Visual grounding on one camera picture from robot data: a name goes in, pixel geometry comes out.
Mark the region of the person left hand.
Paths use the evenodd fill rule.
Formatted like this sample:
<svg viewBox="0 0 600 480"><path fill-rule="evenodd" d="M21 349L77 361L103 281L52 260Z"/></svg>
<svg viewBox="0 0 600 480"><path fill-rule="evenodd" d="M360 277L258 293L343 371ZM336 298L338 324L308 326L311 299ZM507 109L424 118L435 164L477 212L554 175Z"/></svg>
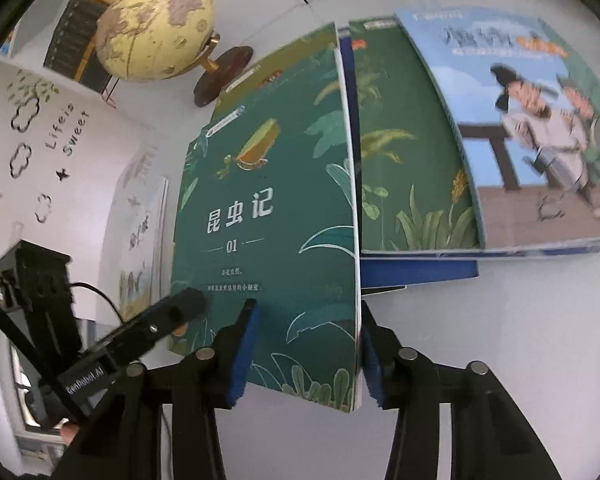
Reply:
<svg viewBox="0 0 600 480"><path fill-rule="evenodd" d="M60 428L60 437L64 445L69 446L73 439L76 437L80 430L80 427L73 422L65 422Z"/></svg>

